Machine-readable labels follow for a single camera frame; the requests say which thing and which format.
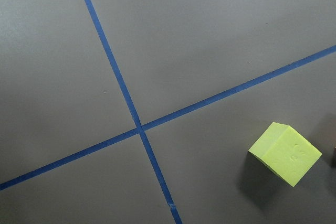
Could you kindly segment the blue tape line lengthwise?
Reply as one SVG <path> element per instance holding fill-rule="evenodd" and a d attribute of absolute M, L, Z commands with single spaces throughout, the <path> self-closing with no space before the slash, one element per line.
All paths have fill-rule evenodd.
<path fill-rule="evenodd" d="M 106 38 L 106 35 L 105 35 L 104 30 L 102 28 L 101 22 L 99 20 L 97 12 L 96 12 L 96 10 L 94 8 L 94 5 L 93 5 L 93 3 L 92 3 L 91 0 L 84 0 L 84 2 L 86 4 L 86 7 L 87 7 L 88 12 L 89 12 L 90 17 L 91 17 L 91 20 L 92 20 L 93 25 L 94 25 L 94 27 L 96 29 L 97 34 L 98 34 L 98 37 L 99 37 L 100 42 L 102 44 L 102 47 L 103 47 L 103 49 L 104 49 L 104 51 L 106 53 L 106 56 L 107 56 L 107 58 L 108 58 L 108 60 L 110 62 L 111 68 L 112 68 L 113 73 L 114 73 L 114 75 L 116 77 L 116 80 L 118 82 L 119 88 L 120 88 L 120 90 L 122 92 L 122 95 L 124 97 L 124 100 L 125 100 L 125 102 L 127 104 L 129 112 L 130 112 L 130 114 L 132 116 L 132 119 L 134 121 L 136 129 L 138 131 L 138 134 L 139 134 L 139 136 L 141 138 L 141 141 L 142 141 L 142 144 L 143 144 L 143 146 L 145 148 L 146 154 L 147 154 L 147 156 L 149 158 L 151 166 L 152 166 L 152 168 L 154 170 L 154 173 L 156 175 L 156 178 L 157 178 L 157 180 L 159 182 L 159 185 L 161 187 L 161 190 L 162 190 L 162 193 L 163 193 L 164 198 L 166 200 L 166 203 L 169 206 L 169 209 L 170 209 L 170 212 L 172 214 L 172 217 L 173 217 L 175 223 L 182 224 L 183 222 L 182 222 L 182 219 L 181 219 L 180 214 L 178 212 L 178 209 L 177 209 L 177 207 L 176 207 L 176 205 L 174 203 L 174 200 L 173 200 L 173 198 L 171 196 L 171 193 L 169 191 L 169 188 L 167 186 L 167 183 L 165 181 L 163 173 L 162 173 L 162 171 L 160 169 L 158 161 L 157 161 L 157 159 L 155 157 L 155 154 L 154 154 L 154 151 L 153 151 L 152 146 L 150 144 L 150 141 L 148 139 L 148 136 L 147 136 L 147 134 L 146 134 L 146 132 L 145 132 L 145 130 L 143 128 L 143 125 L 141 124 L 138 112 L 137 112 L 137 110 L 135 108 L 135 105 L 133 103 L 133 100 L 132 100 L 132 98 L 130 96 L 130 93 L 129 93 L 129 90 L 127 88 L 127 85 L 126 85 L 126 83 L 124 81 L 124 78 L 123 78 L 122 73 L 121 73 L 121 71 L 119 69 L 117 61 L 116 61 L 116 59 L 115 59 L 115 57 L 113 55 L 112 49 L 111 49 L 111 47 L 109 45 L 109 42 L 108 42 L 108 40 Z"/>

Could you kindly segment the blue tape line crosswise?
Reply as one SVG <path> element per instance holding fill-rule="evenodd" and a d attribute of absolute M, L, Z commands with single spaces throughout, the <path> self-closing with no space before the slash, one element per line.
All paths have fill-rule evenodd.
<path fill-rule="evenodd" d="M 283 66 L 283 67 L 281 67 L 279 69 L 276 69 L 276 70 L 271 71 L 269 73 L 266 73 L 266 74 L 264 74 L 262 76 L 256 77 L 256 78 L 254 78 L 252 80 L 249 80 L 249 81 L 244 82 L 244 83 L 242 83 L 240 85 L 237 85 L 237 86 L 235 86 L 233 88 L 225 90 L 225 91 L 223 91 L 221 93 L 213 95 L 213 96 L 211 96 L 211 97 L 209 97 L 207 99 L 201 100 L 201 101 L 196 102 L 196 103 L 194 103 L 192 105 L 189 105 L 189 106 L 184 107 L 182 109 L 179 109 L 179 110 L 177 110 L 175 112 L 172 112 L 172 113 L 170 113 L 168 115 L 162 116 L 162 117 L 160 117 L 158 119 L 155 119 L 155 120 L 153 120 L 153 121 L 151 121 L 151 122 L 143 125 L 143 128 L 145 130 L 152 129 L 152 128 L 157 127 L 157 126 L 159 126 L 161 124 L 164 124 L 164 123 L 166 123 L 168 121 L 171 121 L 173 119 L 179 118 L 180 116 L 183 116 L 183 115 L 188 114 L 188 113 L 190 113 L 192 111 L 198 110 L 198 109 L 200 109 L 200 108 L 202 108 L 204 106 L 207 106 L 207 105 L 209 105 L 211 103 L 214 103 L 214 102 L 217 102 L 217 101 L 219 101 L 221 99 L 227 98 L 227 97 L 229 97 L 229 96 L 231 96 L 233 94 L 239 93 L 239 92 L 241 92 L 243 90 L 246 90 L 248 88 L 256 86 L 256 85 L 258 85 L 258 84 L 260 84 L 262 82 L 268 81 L 268 80 L 270 80 L 272 78 L 275 78 L 275 77 L 277 77 L 277 76 L 279 76 L 281 74 L 284 74 L 284 73 L 289 72 L 291 70 L 297 69 L 297 68 L 299 68 L 301 66 L 304 66 L 304 65 L 306 65 L 308 63 L 311 63 L 313 61 L 316 61 L 316 60 L 318 60 L 320 58 L 323 58 L 323 57 L 325 57 L 327 55 L 330 55 L 330 54 L 333 54 L 333 53 L 335 53 L 335 46 L 331 46 L 331 47 L 329 47 L 327 49 L 324 49 L 322 51 L 316 52 L 315 54 L 313 54 L 311 56 L 307 56 L 305 58 L 297 60 L 297 61 L 295 61 L 295 62 L 293 62 L 293 63 L 291 63 L 289 65 Z M 26 180 L 29 180 L 31 178 L 34 178 L 34 177 L 39 176 L 41 174 L 44 174 L 44 173 L 46 173 L 48 171 L 51 171 L 51 170 L 53 170 L 53 169 L 55 169 L 57 167 L 60 167 L 60 166 L 63 166 L 65 164 L 68 164 L 70 162 L 73 162 L 73 161 L 75 161 L 77 159 L 80 159 L 80 158 L 82 158 L 84 156 L 92 154 L 92 153 L 94 153 L 94 152 L 96 152 L 98 150 L 106 148 L 106 147 L 108 147 L 108 146 L 110 146 L 112 144 L 115 144 L 117 142 L 123 141 L 123 140 L 125 140 L 125 139 L 127 139 L 129 137 L 132 137 L 134 135 L 137 135 L 137 134 L 138 134 L 138 131 L 136 129 L 132 129 L 132 130 L 124 132 L 124 133 L 122 133 L 120 135 L 117 135 L 115 137 L 112 137 L 112 138 L 110 138 L 108 140 L 105 140 L 103 142 L 100 142 L 98 144 L 95 144 L 93 146 L 85 148 L 83 150 L 80 150 L 80 151 L 78 151 L 76 153 L 73 153 L 73 154 L 71 154 L 69 156 L 61 158 L 61 159 L 59 159 L 57 161 L 54 161 L 54 162 L 52 162 L 50 164 L 42 166 L 42 167 L 40 167 L 38 169 L 35 169 L 35 170 L 31 171 L 31 172 L 25 173 L 23 175 L 20 175 L 20 176 L 18 176 L 16 178 L 13 178 L 13 179 L 7 181 L 7 182 L 1 183 L 1 190 L 10 188 L 10 187 L 12 187 L 14 185 L 17 185 L 17 184 L 22 183 L 22 182 L 24 182 Z"/>

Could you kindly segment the yellow-green foam block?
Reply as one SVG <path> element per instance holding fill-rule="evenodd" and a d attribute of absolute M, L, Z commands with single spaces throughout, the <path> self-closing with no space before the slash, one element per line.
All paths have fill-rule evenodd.
<path fill-rule="evenodd" d="M 292 187 L 322 156 L 294 128 L 276 122 L 268 126 L 248 151 Z"/>

